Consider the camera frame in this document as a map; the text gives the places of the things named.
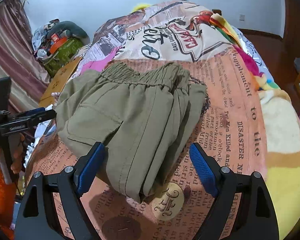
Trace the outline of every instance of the elastic waistband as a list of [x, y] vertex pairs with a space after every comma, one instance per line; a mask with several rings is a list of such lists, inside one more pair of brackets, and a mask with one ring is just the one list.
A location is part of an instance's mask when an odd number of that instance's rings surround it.
[[173, 87], [187, 90], [190, 72], [183, 69], [181, 65], [171, 62], [158, 69], [140, 73], [119, 62], [106, 68], [100, 75], [114, 83], [167, 86], [170, 90]]

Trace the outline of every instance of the human hand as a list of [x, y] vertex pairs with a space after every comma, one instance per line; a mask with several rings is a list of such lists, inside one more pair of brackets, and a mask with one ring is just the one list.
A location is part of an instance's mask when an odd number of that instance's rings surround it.
[[22, 168], [23, 157], [21, 156], [21, 154], [23, 152], [22, 142], [23, 142], [24, 139], [25, 139], [25, 137], [22, 134], [20, 134], [20, 143], [19, 143], [17, 149], [15, 150], [15, 152], [13, 154], [14, 162], [10, 166], [10, 168], [13, 171], [14, 174], [18, 174], [21, 171], [21, 168]]

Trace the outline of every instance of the curtain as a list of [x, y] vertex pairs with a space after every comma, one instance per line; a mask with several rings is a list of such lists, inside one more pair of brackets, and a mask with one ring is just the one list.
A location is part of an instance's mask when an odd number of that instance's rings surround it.
[[38, 107], [50, 82], [47, 71], [33, 56], [31, 29], [20, 0], [0, 3], [0, 78], [12, 80], [9, 110]]

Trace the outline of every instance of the baseboard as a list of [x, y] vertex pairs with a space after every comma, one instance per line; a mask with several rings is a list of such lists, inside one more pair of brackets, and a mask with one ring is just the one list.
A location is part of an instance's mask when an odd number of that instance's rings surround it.
[[265, 37], [274, 38], [274, 39], [277, 39], [280, 41], [283, 40], [283, 38], [280, 35], [276, 35], [273, 33], [266, 33], [266, 32], [262, 32], [262, 31], [255, 31], [255, 30], [248, 30], [248, 29], [239, 29], [239, 30], [242, 31], [243, 34], [265, 36]]

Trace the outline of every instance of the magenta fabric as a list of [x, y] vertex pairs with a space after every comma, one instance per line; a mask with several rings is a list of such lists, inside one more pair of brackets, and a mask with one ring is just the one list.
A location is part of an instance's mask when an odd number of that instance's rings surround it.
[[257, 66], [257, 64], [255, 63], [254, 59], [249, 56], [247, 53], [245, 53], [241, 48], [239, 48], [238, 46], [235, 46], [235, 49], [237, 50], [237, 52], [240, 54], [240, 56], [242, 57], [246, 67], [248, 68], [248, 70], [254, 75], [254, 76], [258, 76], [259, 75], [259, 68]]
[[98, 72], [103, 71], [103, 69], [107, 66], [107, 64], [111, 60], [113, 60], [113, 58], [115, 57], [119, 49], [120, 47], [114, 47], [110, 52], [110, 54], [106, 56], [104, 59], [98, 61], [89, 61], [87, 64], [84, 64], [80, 74], [84, 73], [88, 69], [94, 69]]

